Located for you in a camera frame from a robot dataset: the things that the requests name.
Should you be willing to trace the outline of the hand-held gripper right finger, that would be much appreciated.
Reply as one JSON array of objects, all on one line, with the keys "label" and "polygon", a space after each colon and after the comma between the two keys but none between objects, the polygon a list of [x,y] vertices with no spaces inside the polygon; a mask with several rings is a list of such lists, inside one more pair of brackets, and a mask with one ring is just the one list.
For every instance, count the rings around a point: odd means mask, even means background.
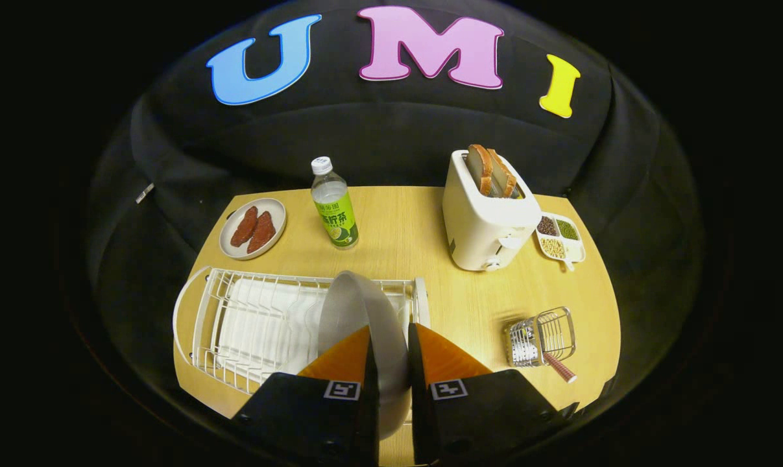
[{"label": "hand-held gripper right finger", "polygon": [[408,339],[417,463],[519,465],[565,429],[565,417],[518,370],[490,370],[420,323]]}]

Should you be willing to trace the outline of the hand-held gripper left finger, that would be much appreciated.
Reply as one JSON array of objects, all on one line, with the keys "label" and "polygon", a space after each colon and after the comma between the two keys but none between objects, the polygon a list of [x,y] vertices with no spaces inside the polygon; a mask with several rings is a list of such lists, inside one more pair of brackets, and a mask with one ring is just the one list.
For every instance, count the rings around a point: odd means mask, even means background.
[{"label": "hand-held gripper left finger", "polygon": [[376,466],[378,410],[370,330],[362,326],[298,374],[270,375],[232,420],[278,466]]}]

